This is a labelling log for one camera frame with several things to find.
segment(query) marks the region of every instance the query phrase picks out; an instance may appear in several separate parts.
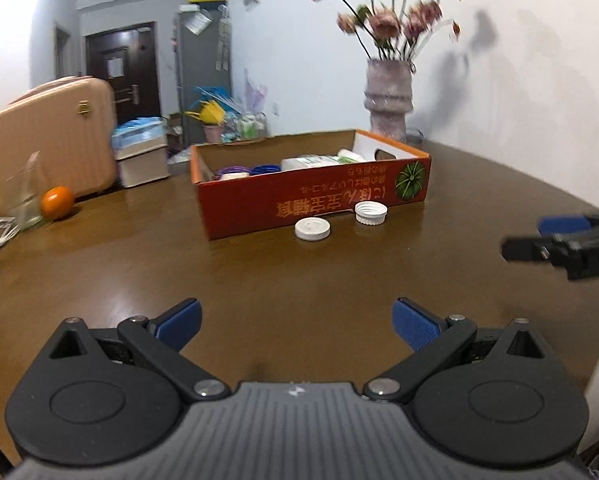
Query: refrigerator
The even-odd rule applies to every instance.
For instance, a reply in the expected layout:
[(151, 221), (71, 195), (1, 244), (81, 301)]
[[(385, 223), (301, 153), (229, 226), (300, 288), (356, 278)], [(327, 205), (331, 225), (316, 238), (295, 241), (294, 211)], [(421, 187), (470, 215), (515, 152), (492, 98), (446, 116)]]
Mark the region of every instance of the refrigerator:
[(199, 9), (198, 6), (182, 6), (174, 23), (175, 68), (182, 112), (183, 139), (186, 147), (206, 142), (201, 123), (184, 113), (201, 98), (194, 88), (198, 86), (222, 87), (228, 91), (229, 95), (232, 95), (233, 90), (230, 78), (230, 34), (225, 41), (228, 45), (224, 46), (229, 52), (227, 64), (223, 61), (225, 53), (219, 51), (222, 11), (205, 9), (204, 15), (211, 18), (212, 21), (203, 31), (196, 34), (194, 32), (195, 24), (198, 22), (195, 18), (199, 10), (192, 10), (196, 7)]

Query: orange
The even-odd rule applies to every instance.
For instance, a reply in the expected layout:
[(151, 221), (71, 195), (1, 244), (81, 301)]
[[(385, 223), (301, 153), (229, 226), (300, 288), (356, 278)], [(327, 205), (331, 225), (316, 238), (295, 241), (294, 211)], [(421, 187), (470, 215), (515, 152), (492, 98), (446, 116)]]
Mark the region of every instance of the orange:
[(61, 220), (68, 216), (74, 205), (74, 195), (66, 186), (58, 186), (41, 198), (41, 214), (46, 220)]

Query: green pumpkin illustration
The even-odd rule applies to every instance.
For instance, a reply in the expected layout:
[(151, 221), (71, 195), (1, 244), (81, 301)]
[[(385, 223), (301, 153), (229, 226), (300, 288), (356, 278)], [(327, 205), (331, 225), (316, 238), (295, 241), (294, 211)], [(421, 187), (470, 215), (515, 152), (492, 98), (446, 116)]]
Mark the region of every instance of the green pumpkin illustration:
[(415, 198), (426, 182), (426, 168), (417, 161), (404, 166), (395, 181), (395, 191), (402, 200)]

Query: vase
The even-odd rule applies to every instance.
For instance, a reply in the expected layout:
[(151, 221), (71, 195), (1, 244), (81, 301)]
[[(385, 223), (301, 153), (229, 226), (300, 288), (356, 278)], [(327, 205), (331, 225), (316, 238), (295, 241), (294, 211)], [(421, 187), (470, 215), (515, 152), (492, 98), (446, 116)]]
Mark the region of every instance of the vase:
[(371, 131), (405, 142), (406, 114), (413, 110), (410, 63), (369, 59), (364, 108), (371, 112)]

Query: yellow watering can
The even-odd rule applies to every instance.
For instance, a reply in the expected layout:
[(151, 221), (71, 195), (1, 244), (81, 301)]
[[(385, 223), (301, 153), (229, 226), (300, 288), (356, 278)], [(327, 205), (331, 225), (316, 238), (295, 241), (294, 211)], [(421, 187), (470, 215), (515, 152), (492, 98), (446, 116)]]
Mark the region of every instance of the yellow watering can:
[(206, 124), (221, 124), (226, 118), (224, 108), (216, 101), (202, 101), (201, 112), (186, 112), (189, 117), (195, 118)]

